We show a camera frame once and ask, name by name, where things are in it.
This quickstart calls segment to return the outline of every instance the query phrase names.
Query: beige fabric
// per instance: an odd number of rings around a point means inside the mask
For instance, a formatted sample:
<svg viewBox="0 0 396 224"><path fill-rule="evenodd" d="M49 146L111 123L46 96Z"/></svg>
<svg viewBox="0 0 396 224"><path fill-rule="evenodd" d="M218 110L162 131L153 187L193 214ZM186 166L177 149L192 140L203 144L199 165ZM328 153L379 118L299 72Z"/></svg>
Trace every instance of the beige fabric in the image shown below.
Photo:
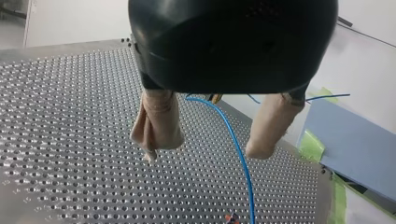
<svg viewBox="0 0 396 224"><path fill-rule="evenodd" d="M145 151L145 159L157 159L157 149L176 149L184 142L179 126L176 94L165 90L144 90L131 139Z"/></svg>
<svg viewBox="0 0 396 224"><path fill-rule="evenodd" d="M250 128L247 156L261 160L270 158L277 141L303 108L304 101L293 102L287 93L266 95Z"/></svg>

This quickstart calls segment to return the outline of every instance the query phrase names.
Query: green object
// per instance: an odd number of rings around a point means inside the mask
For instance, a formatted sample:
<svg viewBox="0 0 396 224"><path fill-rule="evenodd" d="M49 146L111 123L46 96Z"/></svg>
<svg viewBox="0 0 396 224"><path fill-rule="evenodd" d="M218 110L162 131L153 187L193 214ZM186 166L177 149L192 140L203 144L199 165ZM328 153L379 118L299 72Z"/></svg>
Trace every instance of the green object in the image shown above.
<svg viewBox="0 0 396 224"><path fill-rule="evenodd" d="M353 189L352 187L350 187L343 179L341 179L338 175L334 174L337 177L337 181L339 183L341 183L342 185L344 185L346 188L350 189L351 191L353 191L354 193L356 193L357 195L361 196L364 200L366 200L368 203L372 204L376 209L382 211L383 213L385 213L387 216L393 218L396 220L396 216L394 216L392 213L390 213L389 211L385 210L383 207L379 206L377 203L373 202L371 199L367 198L364 194L361 194L360 192L358 192L357 190Z"/></svg>
<svg viewBox="0 0 396 224"><path fill-rule="evenodd" d="M299 151L300 155L309 161L320 162L325 146L309 130L305 130L301 140Z"/></svg>
<svg viewBox="0 0 396 224"><path fill-rule="evenodd" d="M332 175L332 212L328 224L345 224L347 195L344 181L336 174Z"/></svg>

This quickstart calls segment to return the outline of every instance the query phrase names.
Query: aluminum surface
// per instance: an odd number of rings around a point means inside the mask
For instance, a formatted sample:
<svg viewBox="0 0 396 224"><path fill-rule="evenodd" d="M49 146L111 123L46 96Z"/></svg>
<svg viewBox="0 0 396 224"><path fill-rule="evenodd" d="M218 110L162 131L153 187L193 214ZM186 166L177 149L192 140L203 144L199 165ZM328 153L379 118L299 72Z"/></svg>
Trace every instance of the aluminum surface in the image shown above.
<svg viewBox="0 0 396 224"><path fill-rule="evenodd" d="M123 46L0 64L0 196L14 199L0 208L31 202L41 223L224 223L231 212L248 223L222 119L179 96L186 143L149 165L129 139L141 90ZM249 125L227 114L243 147ZM281 142L272 159L247 160L257 223L325 223L329 176L292 151Z"/></svg>

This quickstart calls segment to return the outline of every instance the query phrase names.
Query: light blue board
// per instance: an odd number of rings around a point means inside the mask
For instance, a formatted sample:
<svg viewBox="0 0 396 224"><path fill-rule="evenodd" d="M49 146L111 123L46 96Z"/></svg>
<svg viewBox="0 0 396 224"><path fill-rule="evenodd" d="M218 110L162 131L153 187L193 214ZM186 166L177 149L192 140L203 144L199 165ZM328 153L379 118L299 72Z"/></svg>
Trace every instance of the light blue board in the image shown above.
<svg viewBox="0 0 396 224"><path fill-rule="evenodd" d="M312 103L305 129L326 147L321 164L396 202L395 134L326 100Z"/></svg>

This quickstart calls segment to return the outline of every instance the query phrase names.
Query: blue cable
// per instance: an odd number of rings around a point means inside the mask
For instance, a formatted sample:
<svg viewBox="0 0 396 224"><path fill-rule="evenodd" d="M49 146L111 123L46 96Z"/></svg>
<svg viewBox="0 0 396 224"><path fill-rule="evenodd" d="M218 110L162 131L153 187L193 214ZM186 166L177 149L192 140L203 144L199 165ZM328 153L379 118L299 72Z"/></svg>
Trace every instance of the blue cable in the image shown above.
<svg viewBox="0 0 396 224"><path fill-rule="evenodd" d="M323 95L323 96L316 96L305 100L306 102L310 102L313 100L318 100L322 98L333 98L333 97L343 97L343 96L350 96L350 94L338 94L338 95Z"/></svg>
<svg viewBox="0 0 396 224"><path fill-rule="evenodd" d="M250 97L250 99L252 99L256 104L261 104L261 102L256 100L256 98L254 98L252 95L248 94L247 96Z"/></svg>
<svg viewBox="0 0 396 224"><path fill-rule="evenodd" d="M188 94L186 96L186 100L200 102L200 103L206 104L206 105L214 108L221 115L221 117L224 120L224 123L227 125L228 131L230 132L231 138L233 139L233 143L236 146L236 152L238 153L239 160L242 163L242 166L243 166L244 172L245 172L245 176L247 178L248 201L249 201L249 204L250 204L250 223L254 224L255 223L254 197L253 197L253 187L251 185L251 180L250 180L250 173L248 172L248 165L245 162L244 155L242 153L241 147L239 146L238 140L236 139L235 133L233 132L233 128L231 127L231 124L227 120L227 118L225 117L224 113L221 112L221 110L217 106L213 105L212 103L208 102L207 100L203 100L203 99L199 99L199 98L195 98L195 97L190 97L190 95L191 94Z"/></svg>
<svg viewBox="0 0 396 224"><path fill-rule="evenodd" d="M261 104L261 102L256 100L252 95L248 94L247 96L250 97L250 99L252 99L256 104L259 104L259 105ZM322 96L316 96L316 97L309 98L305 101L307 103L309 103L310 101L314 101L314 100L318 100L318 99L322 99L322 98L333 98L333 97L343 97L343 96L350 96L350 94L322 95Z"/></svg>

